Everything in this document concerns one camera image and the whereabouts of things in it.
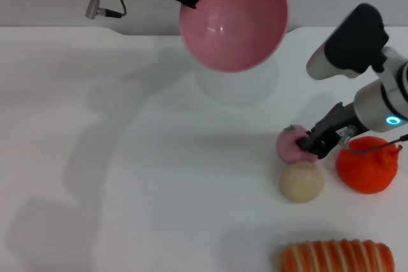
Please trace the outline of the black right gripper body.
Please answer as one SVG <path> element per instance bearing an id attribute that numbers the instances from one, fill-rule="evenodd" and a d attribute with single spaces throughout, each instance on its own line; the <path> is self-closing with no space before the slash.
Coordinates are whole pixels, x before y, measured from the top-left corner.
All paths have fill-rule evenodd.
<path id="1" fill-rule="evenodd" d="M 310 138 L 309 153 L 314 154 L 314 145 L 326 143 L 338 145 L 341 135 L 339 130 L 349 126 L 356 128 L 355 136 L 363 134 L 367 128 L 360 122 L 354 110 L 353 103 L 343 105 L 337 103 L 307 134 Z"/>

